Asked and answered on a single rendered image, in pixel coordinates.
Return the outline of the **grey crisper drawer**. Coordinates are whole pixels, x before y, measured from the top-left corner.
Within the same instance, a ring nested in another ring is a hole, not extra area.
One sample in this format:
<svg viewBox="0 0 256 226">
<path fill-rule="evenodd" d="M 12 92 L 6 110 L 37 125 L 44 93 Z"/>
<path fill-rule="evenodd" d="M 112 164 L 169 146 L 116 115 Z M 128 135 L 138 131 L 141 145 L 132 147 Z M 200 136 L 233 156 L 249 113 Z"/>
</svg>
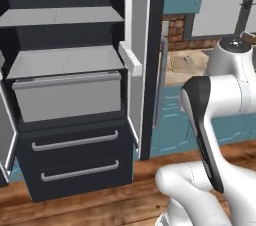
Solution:
<svg viewBox="0 0 256 226">
<path fill-rule="evenodd" d="M 85 116 L 121 109 L 118 71 L 16 81 L 12 88 L 25 122 Z"/>
</svg>

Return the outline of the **white door bin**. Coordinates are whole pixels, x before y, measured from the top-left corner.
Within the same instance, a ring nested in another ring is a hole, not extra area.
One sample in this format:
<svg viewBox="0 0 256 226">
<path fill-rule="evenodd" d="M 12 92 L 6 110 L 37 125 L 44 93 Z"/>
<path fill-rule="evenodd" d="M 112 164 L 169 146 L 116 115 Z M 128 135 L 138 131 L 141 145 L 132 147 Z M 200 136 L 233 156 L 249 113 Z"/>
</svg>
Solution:
<svg viewBox="0 0 256 226">
<path fill-rule="evenodd" d="M 119 42 L 119 54 L 124 61 L 124 64 L 128 71 L 130 72 L 132 77 L 139 77 L 142 75 L 142 64 L 135 56 L 131 49 L 126 47 L 126 43 L 124 41 Z"/>
</svg>

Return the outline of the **black freezer drawer front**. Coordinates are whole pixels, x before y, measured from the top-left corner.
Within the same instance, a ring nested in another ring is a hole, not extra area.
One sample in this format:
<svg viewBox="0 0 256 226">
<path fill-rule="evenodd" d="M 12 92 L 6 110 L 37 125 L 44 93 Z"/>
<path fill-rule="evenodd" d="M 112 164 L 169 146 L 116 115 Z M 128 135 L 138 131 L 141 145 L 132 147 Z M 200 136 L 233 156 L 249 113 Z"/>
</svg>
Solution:
<svg viewBox="0 0 256 226">
<path fill-rule="evenodd" d="M 80 140 L 111 135 L 119 131 L 117 139 L 87 145 L 36 152 L 37 145 Z M 119 156 L 128 156 L 132 150 L 132 137 L 125 120 L 46 129 L 20 135 L 16 157 L 22 169 L 50 169 L 76 163 L 91 162 Z"/>
<path fill-rule="evenodd" d="M 116 170 L 51 182 L 41 180 L 41 173 L 50 176 L 97 168 L 114 164 L 115 160 L 120 162 Z M 23 175 L 31 199 L 39 202 L 129 184 L 133 180 L 133 159 L 131 156 L 119 156 L 50 169 L 23 169 Z"/>
</svg>

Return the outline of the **beige sink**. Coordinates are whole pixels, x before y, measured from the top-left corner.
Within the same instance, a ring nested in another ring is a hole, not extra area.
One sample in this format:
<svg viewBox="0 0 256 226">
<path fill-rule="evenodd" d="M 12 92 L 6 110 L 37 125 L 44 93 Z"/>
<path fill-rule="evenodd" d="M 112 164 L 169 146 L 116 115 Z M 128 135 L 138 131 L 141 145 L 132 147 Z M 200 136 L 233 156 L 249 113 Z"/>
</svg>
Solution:
<svg viewBox="0 0 256 226">
<path fill-rule="evenodd" d="M 198 74 L 206 68 L 207 56 L 175 56 L 170 58 L 171 68 L 174 73 Z"/>
</svg>

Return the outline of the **fridge right door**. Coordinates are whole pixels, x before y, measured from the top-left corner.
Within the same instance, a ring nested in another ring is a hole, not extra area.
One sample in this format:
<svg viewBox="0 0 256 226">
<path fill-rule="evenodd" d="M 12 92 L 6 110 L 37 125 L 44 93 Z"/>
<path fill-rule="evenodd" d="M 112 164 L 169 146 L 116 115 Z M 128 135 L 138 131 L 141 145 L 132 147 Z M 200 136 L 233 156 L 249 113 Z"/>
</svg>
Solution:
<svg viewBox="0 0 256 226">
<path fill-rule="evenodd" d="M 150 157 L 164 0 L 125 0 L 125 38 L 142 64 L 142 75 L 128 71 L 127 116 L 138 158 Z"/>
</svg>

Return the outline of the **grey framed window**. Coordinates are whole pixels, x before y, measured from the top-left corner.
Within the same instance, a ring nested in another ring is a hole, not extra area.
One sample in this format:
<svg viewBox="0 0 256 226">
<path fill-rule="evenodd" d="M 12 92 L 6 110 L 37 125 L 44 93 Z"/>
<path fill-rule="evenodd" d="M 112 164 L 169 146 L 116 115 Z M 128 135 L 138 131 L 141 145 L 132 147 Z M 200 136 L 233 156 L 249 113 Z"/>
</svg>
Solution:
<svg viewBox="0 0 256 226">
<path fill-rule="evenodd" d="M 201 0 L 200 11 L 188 14 L 184 39 L 256 33 L 256 0 Z"/>
</svg>

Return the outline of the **grey fridge shelf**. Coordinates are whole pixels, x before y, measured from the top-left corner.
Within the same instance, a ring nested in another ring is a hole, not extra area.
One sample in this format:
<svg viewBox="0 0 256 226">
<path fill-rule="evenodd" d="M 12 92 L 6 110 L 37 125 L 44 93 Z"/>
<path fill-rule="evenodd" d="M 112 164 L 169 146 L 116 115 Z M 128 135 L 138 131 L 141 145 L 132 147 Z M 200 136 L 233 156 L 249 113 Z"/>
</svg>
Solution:
<svg viewBox="0 0 256 226">
<path fill-rule="evenodd" d="M 122 22 L 112 7 L 9 9 L 0 16 L 0 27 Z"/>
<path fill-rule="evenodd" d="M 8 79 L 121 69 L 112 45 L 20 51 Z"/>
</svg>

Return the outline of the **blue base cupboards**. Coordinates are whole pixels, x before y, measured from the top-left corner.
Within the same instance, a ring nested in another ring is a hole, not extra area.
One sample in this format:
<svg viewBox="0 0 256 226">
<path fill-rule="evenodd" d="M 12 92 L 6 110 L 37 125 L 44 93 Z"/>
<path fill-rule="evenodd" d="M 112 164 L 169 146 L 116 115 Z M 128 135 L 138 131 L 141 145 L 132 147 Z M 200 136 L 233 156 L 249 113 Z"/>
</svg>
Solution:
<svg viewBox="0 0 256 226">
<path fill-rule="evenodd" d="M 189 120 L 179 109 L 180 89 L 178 85 L 162 91 L 160 118 L 152 132 L 151 157 L 197 148 Z M 215 118 L 212 124 L 220 145 L 256 139 L 256 114 Z"/>
</svg>

